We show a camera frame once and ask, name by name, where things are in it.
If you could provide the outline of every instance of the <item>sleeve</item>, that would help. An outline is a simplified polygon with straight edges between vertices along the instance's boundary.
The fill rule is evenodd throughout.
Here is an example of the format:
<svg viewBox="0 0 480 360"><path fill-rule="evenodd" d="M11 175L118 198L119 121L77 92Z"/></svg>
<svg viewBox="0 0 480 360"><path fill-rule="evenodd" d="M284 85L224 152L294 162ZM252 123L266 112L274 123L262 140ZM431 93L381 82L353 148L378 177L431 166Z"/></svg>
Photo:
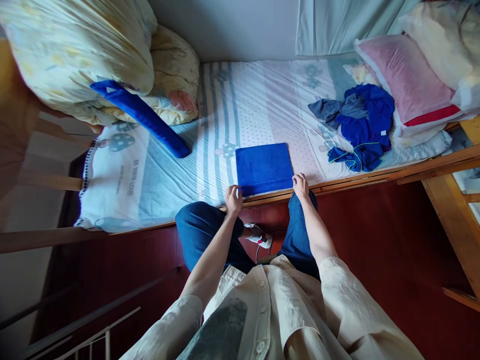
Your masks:
<svg viewBox="0 0 480 360"><path fill-rule="evenodd" d="M338 257L318 267L326 323L353 359L423 359Z"/></svg>
<svg viewBox="0 0 480 360"><path fill-rule="evenodd" d="M180 297L120 359L176 359L200 328L202 314L200 298Z"/></svg>

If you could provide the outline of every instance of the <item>shirt button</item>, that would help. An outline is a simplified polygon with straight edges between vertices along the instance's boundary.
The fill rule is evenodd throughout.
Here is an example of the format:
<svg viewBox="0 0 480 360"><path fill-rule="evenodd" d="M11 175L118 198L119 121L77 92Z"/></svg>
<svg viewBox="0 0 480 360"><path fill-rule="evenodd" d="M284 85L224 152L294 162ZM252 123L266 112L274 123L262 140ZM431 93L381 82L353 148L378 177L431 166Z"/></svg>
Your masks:
<svg viewBox="0 0 480 360"><path fill-rule="evenodd" d="M258 345L256 346L256 352L261 353L263 350L265 350L265 341L259 342Z"/></svg>

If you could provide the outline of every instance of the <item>hand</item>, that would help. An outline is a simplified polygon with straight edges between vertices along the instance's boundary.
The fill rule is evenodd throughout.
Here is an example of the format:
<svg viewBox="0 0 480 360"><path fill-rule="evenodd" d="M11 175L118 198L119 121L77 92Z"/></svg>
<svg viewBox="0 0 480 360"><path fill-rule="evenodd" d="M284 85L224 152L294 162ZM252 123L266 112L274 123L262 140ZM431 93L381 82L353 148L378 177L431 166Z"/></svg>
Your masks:
<svg viewBox="0 0 480 360"><path fill-rule="evenodd" d="M305 200L309 198L309 182L305 178L304 173L299 173L293 175L291 178L293 180L293 191L298 196L300 200Z"/></svg>
<svg viewBox="0 0 480 360"><path fill-rule="evenodd" d="M242 189L238 185L227 187L225 191L225 206L226 213L235 218L238 216L244 207L244 198L242 197Z"/></svg>

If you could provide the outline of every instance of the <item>leg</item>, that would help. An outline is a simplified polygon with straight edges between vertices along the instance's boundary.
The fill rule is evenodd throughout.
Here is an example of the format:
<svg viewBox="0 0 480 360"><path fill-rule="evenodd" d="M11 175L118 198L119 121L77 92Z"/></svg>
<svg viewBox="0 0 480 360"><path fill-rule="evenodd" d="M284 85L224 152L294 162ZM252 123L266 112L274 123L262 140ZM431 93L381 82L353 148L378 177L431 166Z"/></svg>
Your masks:
<svg viewBox="0 0 480 360"><path fill-rule="evenodd" d="M309 192L311 203L318 210L317 199L313 192ZM285 240L281 246L278 255L285 255L291 264L302 273L320 279L319 268L315 262L314 256L310 251L309 236L305 226L305 217L300 200L293 193L288 203L290 213L290 223L286 231Z"/></svg>
<svg viewBox="0 0 480 360"><path fill-rule="evenodd" d="M183 257L188 270L192 271L207 246L222 225L226 213L205 202L194 202L184 206L176 215L176 227L183 246ZM250 231L244 223L236 219L231 235L230 249L226 258L225 269L233 265L247 274L255 263L245 252L239 237Z"/></svg>

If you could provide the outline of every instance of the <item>blue clothing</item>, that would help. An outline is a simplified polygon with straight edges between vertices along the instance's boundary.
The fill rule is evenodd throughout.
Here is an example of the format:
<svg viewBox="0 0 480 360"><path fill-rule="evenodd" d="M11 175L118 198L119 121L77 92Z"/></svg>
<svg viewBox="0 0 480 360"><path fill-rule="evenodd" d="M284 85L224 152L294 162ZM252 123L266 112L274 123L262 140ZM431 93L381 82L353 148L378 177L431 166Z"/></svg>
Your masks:
<svg viewBox="0 0 480 360"><path fill-rule="evenodd" d="M309 192L310 200L317 207L315 195ZM290 223L285 240L278 255L285 255L299 271L320 279L317 263L310 251L309 236L305 226L302 205L297 195L293 194L288 203ZM207 246L222 225L226 213L205 202L194 202L184 206L176 215L176 227L183 247L183 257L188 270L192 271ZM255 263L245 252L239 241L244 230L244 223L236 219L226 257L225 269L229 265L247 274Z"/></svg>
<svg viewBox="0 0 480 360"><path fill-rule="evenodd" d="M147 128L176 158L184 158L192 152L183 139L145 101L125 90L118 82L94 82L90 88Z"/></svg>
<svg viewBox="0 0 480 360"><path fill-rule="evenodd" d="M285 142L238 148L235 157L243 196L292 187L294 171Z"/></svg>
<svg viewBox="0 0 480 360"><path fill-rule="evenodd" d="M340 122L337 116L340 114L356 119L368 117L364 99L357 94L345 98L345 101L320 99L308 105L311 112L324 122L328 127L337 130Z"/></svg>
<svg viewBox="0 0 480 360"><path fill-rule="evenodd" d="M343 103L338 100L320 99L308 105L317 119L322 120L329 128L337 130L340 124L336 121Z"/></svg>
<svg viewBox="0 0 480 360"><path fill-rule="evenodd" d="M354 147L370 142L370 129L366 118L356 119L340 114L336 117L336 121L341 124L343 137Z"/></svg>
<svg viewBox="0 0 480 360"><path fill-rule="evenodd" d="M353 152L338 147L328 152L328 161L345 162L355 172L370 172L383 162L380 157L391 149L389 130L395 110L394 98L382 88L367 84L357 85L345 91L345 98L357 96L364 99L368 117L354 118L339 114L336 121L341 124L341 134L353 145Z"/></svg>
<svg viewBox="0 0 480 360"><path fill-rule="evenodd" d="M345 162L345 165L354 172L371 172L383 162L380 157L384 154L379 142L363 143L353 148L353 152L346 152L338 147L328 152L328 162Z"/></svg>
<svg viewBox="0 0 480 360"><path fill-rule="evenodd" d="M368 139L360 143L355 143L357 137L353 137L351 141L346 134L351 135L356 129L349 130L354 125L354 120L349 122L345 127L342 125L341 134L351 142L355 147L363 143L380 143L384 150L390 149L389 130L392 126L392 115L395 110L394 98L381 87L372 84L357 85L345 91L345 98L351 95L362 97L365 101L365 108L368 110Z"/></svg>
<svg viewBox="0 0 480 360"><path fill-rule="evenodd" d="M340 114L354 119L368 118L369 112L365 108L365 99L353 93L345 96L345 102L340 109Z"/></svg>

